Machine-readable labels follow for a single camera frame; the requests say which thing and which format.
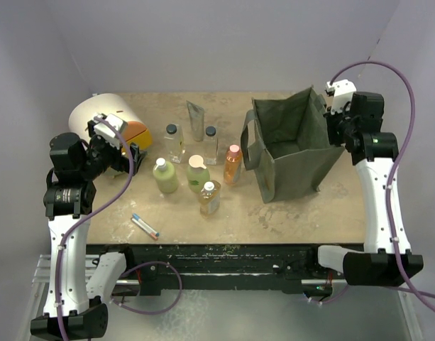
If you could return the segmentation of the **green canvas bag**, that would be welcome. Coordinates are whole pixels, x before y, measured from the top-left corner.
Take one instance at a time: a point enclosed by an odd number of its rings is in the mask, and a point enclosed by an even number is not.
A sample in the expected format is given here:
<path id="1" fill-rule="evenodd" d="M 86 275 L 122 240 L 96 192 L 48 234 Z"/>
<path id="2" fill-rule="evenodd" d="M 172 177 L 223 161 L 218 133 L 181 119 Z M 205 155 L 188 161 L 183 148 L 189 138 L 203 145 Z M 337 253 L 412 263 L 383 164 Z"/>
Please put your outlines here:
<path id="1" fill-rule="evenodd" d="M 343 153 L 332 146 L 326 102 L 313 87 L 286 99 L 253 99 L 241 133 L 246 170 L 254 171 L 263 202 L 316 192 Z"/>

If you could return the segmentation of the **clear bottle dark label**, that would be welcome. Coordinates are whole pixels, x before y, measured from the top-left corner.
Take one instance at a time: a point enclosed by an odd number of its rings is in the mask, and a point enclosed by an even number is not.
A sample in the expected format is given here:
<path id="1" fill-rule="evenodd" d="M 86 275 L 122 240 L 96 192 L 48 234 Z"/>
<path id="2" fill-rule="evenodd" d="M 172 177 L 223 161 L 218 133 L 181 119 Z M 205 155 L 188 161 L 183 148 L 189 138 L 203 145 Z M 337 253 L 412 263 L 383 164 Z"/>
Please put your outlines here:
<path id="1" fill-rule="evenodd" d="M 204 131 L 204 161 L 207 165 L 215 166 L 218 156 L 218 135 L 215 126 L 208 126 Z"/>

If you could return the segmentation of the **amber bottle white cap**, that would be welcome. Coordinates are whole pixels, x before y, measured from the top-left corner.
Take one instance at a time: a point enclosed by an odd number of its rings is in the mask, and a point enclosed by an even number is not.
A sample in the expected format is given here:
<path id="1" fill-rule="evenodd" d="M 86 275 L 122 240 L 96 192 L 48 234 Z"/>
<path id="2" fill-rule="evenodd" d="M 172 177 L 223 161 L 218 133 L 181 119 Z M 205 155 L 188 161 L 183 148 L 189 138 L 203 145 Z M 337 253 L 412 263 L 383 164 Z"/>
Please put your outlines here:
<path id="1" fill-rule="evenodd" d="M 205 182 L 199 193 L 200 213 L 209 217 L 213 215 L 220 206 L 221 184 L 216 180 Z"/>

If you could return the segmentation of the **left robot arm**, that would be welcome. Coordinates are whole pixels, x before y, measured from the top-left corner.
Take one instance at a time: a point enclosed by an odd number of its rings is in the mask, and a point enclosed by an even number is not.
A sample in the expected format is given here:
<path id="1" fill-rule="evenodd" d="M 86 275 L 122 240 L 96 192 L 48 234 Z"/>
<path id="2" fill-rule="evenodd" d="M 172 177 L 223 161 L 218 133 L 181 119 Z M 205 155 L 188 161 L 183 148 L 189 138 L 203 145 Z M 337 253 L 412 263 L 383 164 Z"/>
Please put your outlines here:
<path id="1" fill-rule="evenodd" d="M 84 146 L 76 133 L 50 141 L 53 168 L 47 176 L 43 202 L 50 230 L 50 284 L 41 316 L 31 321 L 31 334 L 43 340 L 84 340 L 103 337 L 108 306 L 118 278 L 136 271 L 133 252 L 126 244 L 108 248 L 91 277 L 85 276 L 87 235 L 95 214 L 94 179 L 108 168 L 135 174 L 145 157 L 130 143 L 132 159 L 95 134 Z"/>

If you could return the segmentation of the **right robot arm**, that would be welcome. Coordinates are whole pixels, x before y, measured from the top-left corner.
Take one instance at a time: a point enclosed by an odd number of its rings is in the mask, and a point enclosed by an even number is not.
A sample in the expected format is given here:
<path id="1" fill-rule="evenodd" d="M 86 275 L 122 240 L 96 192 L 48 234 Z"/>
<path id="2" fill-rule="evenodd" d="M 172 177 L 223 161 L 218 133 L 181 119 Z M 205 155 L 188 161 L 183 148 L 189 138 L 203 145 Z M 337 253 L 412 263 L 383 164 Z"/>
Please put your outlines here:
<path id="1" fill-rule="evenodd" d="M 424 267 L 412 253 L 402 223 L 397 176 L 397 138 L 383 132 L 385 101 L 381 94 L 329 90 L 326 110 L 329 142 L 350 153 L 363 191 L 366 229 L 362 251 L 324 245 L 305 262 L 307 273 L 321 278 L 333 269 L 351 286 L 400 286 Z"/>

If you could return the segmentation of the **orange bottle pink cap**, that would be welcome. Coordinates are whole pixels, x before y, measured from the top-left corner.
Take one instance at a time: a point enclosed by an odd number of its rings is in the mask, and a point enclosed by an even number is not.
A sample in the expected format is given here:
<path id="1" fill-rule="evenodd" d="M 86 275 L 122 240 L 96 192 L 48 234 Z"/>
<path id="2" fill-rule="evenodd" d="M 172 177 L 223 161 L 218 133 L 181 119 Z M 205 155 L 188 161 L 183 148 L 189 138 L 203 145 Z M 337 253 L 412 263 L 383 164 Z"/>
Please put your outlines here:
<path id="1" fill-rule="evenodd" d="M 230 145 L 224 163 L 224 182 L 227 185 L 234 185 L 238 182 L 241 175 L 242 160 L 241 147 L 236 144 Z"/>

